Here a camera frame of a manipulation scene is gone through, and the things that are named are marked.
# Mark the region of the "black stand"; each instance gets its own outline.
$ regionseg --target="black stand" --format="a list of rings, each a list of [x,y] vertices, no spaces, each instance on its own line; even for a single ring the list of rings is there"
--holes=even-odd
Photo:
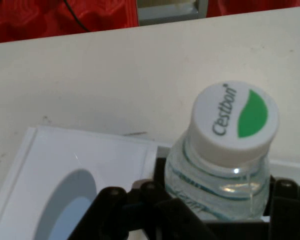
[[[271,178],[264,212],[270,223],[205,222],[165,192],[164,167],[165,158],[158,158],[154,180],[136,182],[129,193],[103,189],[69,240],[125,240],[137,229],[150,240],[300,240],[300,186],[293,180]]]

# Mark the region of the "screw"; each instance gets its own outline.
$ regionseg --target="screw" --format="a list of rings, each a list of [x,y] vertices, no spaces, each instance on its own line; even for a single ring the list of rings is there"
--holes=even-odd
[[[112,189],[110,192],[111,195],[115,196],[119,194],[119,191],[117,189]]]
[[[283,181],[281,182],[281,186],[289,188],[292,186],[292,184],[289,181]]]
[[[149,183],[147,186],[146,186],[147,189],[154,189],[155,188],[155,185],[153,183]]]

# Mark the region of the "green leaf logo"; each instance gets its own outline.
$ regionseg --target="green leaf logo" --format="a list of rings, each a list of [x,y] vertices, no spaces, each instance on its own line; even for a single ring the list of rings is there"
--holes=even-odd
[[[267,118],[268,109],[264,100],[256,92],[250,90],[248,102],[239,117],[239,138],[256,134],[265,125]]]

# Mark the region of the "metal object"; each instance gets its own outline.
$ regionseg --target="metal object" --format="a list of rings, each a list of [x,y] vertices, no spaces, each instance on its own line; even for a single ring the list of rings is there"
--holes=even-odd
[[[170,0],[167,4],[144,2],[138,1],[140,26],[205,18],[209,3],[208,0]]]

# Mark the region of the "bottle label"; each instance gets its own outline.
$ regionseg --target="bottle label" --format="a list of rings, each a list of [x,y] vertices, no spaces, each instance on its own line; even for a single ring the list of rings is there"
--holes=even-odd
[[[223,87],[223,100],[218,104],[219,114],[212,125],[213,133],[218,136],[224,136],[227,133],[227,127],[231,121],[232,109],[236,104],[236,94],[238,93],[235,88],[230,87],[227,83],[223,84]],[[239,138],[252,136],[266,124],[268,118],[266,104],[260,95],[250,89],[246,103],[239,105],[243,106],[243,108],[236,121],[237,135]]]

